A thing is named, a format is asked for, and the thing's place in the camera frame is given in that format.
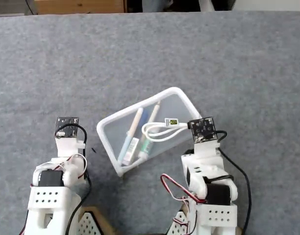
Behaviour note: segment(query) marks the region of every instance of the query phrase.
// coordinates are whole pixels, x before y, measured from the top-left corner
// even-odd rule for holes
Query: white plastic part with holes
[[[97,124],[97,133],[118,176],[123,176],[125,172],[145,162],[147,159],[155,157],[192,138],[190,131],[183,131],[171,140],[155,143],[147,158],[136,158],[137,160],[131,165],[121,166],[117,161],[117,157],[137,110],[140,107],[144,108],[143,112],[148,114],[148,118],[146,119],[146,121],[148,121],[155,105],[159,101],[160,108],[154,121],[164,122],[164,118],[177,118],[179,122],[188,122],[193,119],[201,118],[201,115],[186,94],[180,88],[171,87],[101,120]],[[141,126],[136,130],[134,137],[139,139],[142,137]]]
[[[84,213],[78,223],[77,235],[101,235],[96,222],[90,213]]]
[[[197,206],[198,221],[203,226],[237,227],[237,206],[208,205]]]
[[[175,219],[177,219],[179,222],[187,224],[187,225],[181,225],[179,223],[176,223],[173,221],[172,225],[170,226],[168,232],[166,233],[167,235],[184,235],[187,234],[188,231],[188,220],[186,218],[186,215],[184,212],[179,211]]]
[[[32,187],[25,235],[64,235],[70,216],[80,200],[76,193],[66,187]],[[78,216],[79,210],[70,231],[76,231]]]

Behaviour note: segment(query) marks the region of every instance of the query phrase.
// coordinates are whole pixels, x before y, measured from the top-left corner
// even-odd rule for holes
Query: gray carpet
[[[217,12],[0,18],[0,234],[24,222],[35,167],[56,156],[57,116],[88,133],[97,205],[123,234],[165,232],[185,184],[184,144],[117,177],[96,133],[104,117],[170,86],[228,131],[222,149],[248,174],[249,235],[300,235],[300,13]],[[239,188],[239,225],[247,208]]]

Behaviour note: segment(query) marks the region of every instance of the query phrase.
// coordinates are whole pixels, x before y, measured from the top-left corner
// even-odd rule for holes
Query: clear plastic container
[[[146,160],[192,138],[191,132],[185,130],[168,141],[154,143],[148,158],[139,159],[136,157],[135,162],[131,165],[121,166],[117,158],[137,110],[140,107],[144,108],[144,112],[148,114],[146,120],[148,121],[158,101],[160,101],[160,108],[154,120],[156,122],[164,122],[164,118],[177,118],[179,122],[188,122],[201,118],[199,112],[185,93],[180,88],[171,87],[101,120],[97,124],[97,133],[118,176],[123,176],[125,172]],[[142,137],[141,126],[136,129],[134,137],[139,139]]]

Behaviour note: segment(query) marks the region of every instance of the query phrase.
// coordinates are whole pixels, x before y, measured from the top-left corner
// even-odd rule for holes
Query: red and white wire
[[[197,198],[194,194],[192,194],[189,190],[187,190],[184,186],[180,185],[178,182],[176,182],[171,176],[167,175],[167,174],[162,174],[160,179],[161,182],[163,184],[163,186],[165,187],[165,189],[167,190],[167,192],[170,193],[170,195],[172,196],[173,199],[177,200],[177,201],[186,201],[188,199],[186,198],[177,198],[173,195],[172,191],[170,190],[170,188],[168,187],[167,183],[165,182],[164,178],[167,178],[170,182],[172,182],[174,185],[176,185],[177,187],[179,187],[180,189],[183,190],[184,193],[186,193],[190,198],[192,198],[195,202],[197,203],[205,203],[206,200],[205,199],[199,199]]]

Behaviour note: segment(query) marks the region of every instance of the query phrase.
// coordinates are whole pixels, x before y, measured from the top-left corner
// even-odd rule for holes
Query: wooden board
[[[124,13],[124,0],[35,0],[38,14]]]
[[[85,212],[92,212],[95,216],[96,221],[99,223],[99,226],[103,232],[103,235],[119,235],[120,233],[114,229],[103,214],[96,207],[83,207],[79,214],[79,220],[82,218]]]

